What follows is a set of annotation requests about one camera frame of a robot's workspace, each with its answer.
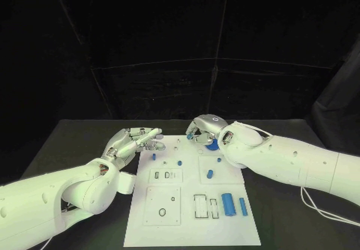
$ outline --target oval hole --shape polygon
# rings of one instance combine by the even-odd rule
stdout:
[[[45,204],[47,203],[47,195],[45,195],[45,193],[43,193],[43,195],[41,195],[41,198],[43,198],[43,203]]]
[[[2,218],[5,218],[5,216],[7,216],[5,207],[1,207],[1,209],[0,209],[0,215],[1,215]]]
[[[159,216],[164,216],[166,214],[166,211],[161,208],[159,210],[158,210],[158,215]]]

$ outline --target robotic arm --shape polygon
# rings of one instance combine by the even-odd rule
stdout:
[[[86,165],[0,186],[0,246],[27,249],[130,194],[135,176],[119,172],[142,150],[164,150],[161,129],[122,129]],[[61,199],[70,204],[63,210]]]
[[[220,152],[234,167],[247,167],[274,181],[318,189],[360,205],[360,157],[264,131],[266,137],[261,137],[257,131],[261,130],[246,124],[227,125],[220,117],[201,115],[194,118],[185,134],[204,145],[217,139]]]

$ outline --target black tablecloth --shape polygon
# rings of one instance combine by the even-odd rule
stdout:
[[[303,120],[243,120],[240,122],[274,135],[322,147]],[[21,178],[86,164],[100,156],[109,138],[122,128],[156,127],[162,129],[164,135],[172,135],[184,134],[188,124],[188,120],[61,120]],[[136,164],[138,156],[123,171],[135,173]],[[248,169],[243,170],[243,179],[261,246],[227,246],[221,249],[360,249],[360,228],[325,219],[315,210],[308,208],[300,201],[299,187],[267,179]],[[320,209],[360,221],[358,206],[320,191],[309,190],[309,194]],[[77,222],[54,236],[45,249],[120,249],[130,198],[132,195],[116,194],[106,211]],[[207,246],[161,249],[182,248],[218,249]]]

